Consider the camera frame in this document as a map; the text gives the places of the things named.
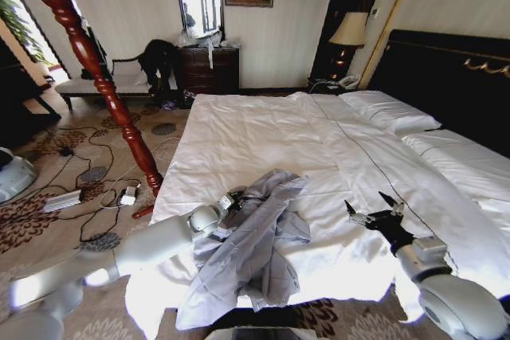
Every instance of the telephone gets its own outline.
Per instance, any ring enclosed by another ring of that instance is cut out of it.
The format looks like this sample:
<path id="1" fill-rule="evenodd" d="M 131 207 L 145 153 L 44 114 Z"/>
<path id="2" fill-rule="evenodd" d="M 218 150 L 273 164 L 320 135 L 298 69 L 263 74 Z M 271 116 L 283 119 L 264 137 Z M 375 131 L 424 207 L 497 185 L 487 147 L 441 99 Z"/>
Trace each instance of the telephone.
<path id="1" fill-rule="evenodd" d="M 348 91 L 356 89 L 359 84 L 359 75 L 350 75 L 344 77 L 342 80 L 338 82 L 338 85 Z"/>

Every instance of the patterned carpet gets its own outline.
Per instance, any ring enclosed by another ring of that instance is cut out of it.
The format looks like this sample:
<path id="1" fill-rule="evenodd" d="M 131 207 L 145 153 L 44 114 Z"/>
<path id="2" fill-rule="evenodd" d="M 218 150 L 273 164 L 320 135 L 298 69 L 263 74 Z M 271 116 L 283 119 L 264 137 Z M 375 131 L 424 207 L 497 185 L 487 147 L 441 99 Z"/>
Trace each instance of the patterned carpet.
<path id="1" fill-rule="evenodd" d="M 73 114 L 62 112 L 62 120 L 15 152 L 29 159 L 39 177 L 20 197 L 0 205 L 0 320 L 7 314 L 9 279 L 24 267 L 59 252 L 82 247 L 91 250 L 115 247 L 122 238 L 145 227 L 149 216 L 133 220 L 131 214 L 154 202 L 143 175 L 135 167 L 114 188 L 136 186 L 139 197 L 134 206 L 99 209 L 100 199 L 113 181 L 133 165 L 131 152 L 120 130 L 101 102 L 78 100 Z M 188 111 L 164 111 L 139 100 L 128 106 L 136 126 L 152 148 L 159 171 L 164 174 L 186 125 Z M 74 155 L 58 153 L 62 147 Z M 53 213 L 41 207 L 48 197 L 76 188 L 83 190 L 82 203 Z M 113 192 L 104 203 L 114 201 Z M 65 338 L 73 340 L 132 340 L 143 338 L 124 308 L 126 279 L 106 288 L 87 289 L 83 303 L 65 320 Z M 211 328 L 178 332 L 175 310 L 167 310 L 158 339 L 203 339 L 214 328 L 234 325 L 295 326 L 311 328 L 330 339 L 442 339 L 447 338 L 428 319 L 406 325 L 393 291 L 380 303 L 322 299 L 258 314 L 235 310 Z"/>

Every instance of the white pillow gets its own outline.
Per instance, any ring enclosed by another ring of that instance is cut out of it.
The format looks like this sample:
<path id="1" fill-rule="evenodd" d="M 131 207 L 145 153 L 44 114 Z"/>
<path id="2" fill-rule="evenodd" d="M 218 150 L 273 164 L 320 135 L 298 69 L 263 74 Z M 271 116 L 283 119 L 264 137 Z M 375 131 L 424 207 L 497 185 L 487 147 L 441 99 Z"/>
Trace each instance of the white pillow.
<path id="1" fill-rule="evenodd" d="M 431 115 L 380 91 L 349 92 L 339 97 L 374 125 L 398 136 L 438 129 L 441 126 Z"/>
<path id="2" fill-rule="evenodd" d="M 402 141 L 510 237 L 510 159 L 452 131 L 427 131 Z"/>

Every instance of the charger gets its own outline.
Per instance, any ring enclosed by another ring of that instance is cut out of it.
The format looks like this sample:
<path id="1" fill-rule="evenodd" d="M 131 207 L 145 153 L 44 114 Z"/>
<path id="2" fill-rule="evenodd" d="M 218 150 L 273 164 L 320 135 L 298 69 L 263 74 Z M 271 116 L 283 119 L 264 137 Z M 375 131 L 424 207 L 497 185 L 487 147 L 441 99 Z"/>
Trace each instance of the charger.
<path id="1" fill-rule="evenodd" d="M 121 205 L 134 205 L 136 201 L 136 188 L 134 186 L 128 186 L 123 190 L 123 195 L 120 197 Z"/>

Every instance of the wooden bedpost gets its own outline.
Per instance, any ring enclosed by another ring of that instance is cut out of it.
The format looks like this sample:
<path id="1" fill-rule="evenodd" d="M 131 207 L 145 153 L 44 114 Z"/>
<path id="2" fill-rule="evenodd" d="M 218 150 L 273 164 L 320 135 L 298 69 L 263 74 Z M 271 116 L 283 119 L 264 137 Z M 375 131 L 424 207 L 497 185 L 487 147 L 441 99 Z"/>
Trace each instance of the wooden bedpost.
<path id="1" fill-rule="evenodd" d="M 110 76 L 103 74 L 100 58 L 90 37 L 81 27 L 81 18 L 74 9 L 71 0 L 42 0 L 51 8 L 55 19 L 64 26 L 69 35 L 73 52 L 80 63 L 94 78 L 94 85 L 103 95 L 106 106 L 117 125 L 122 129 L 122 136 L 129 145 L 139 168 L 145 173 L 148 185 L 157 196 L 163 177 L 156 169 L 154 157 L 142 139 L 139 130 L 133 125 L 129 110 L 116 94 L 116 88 Z"/>

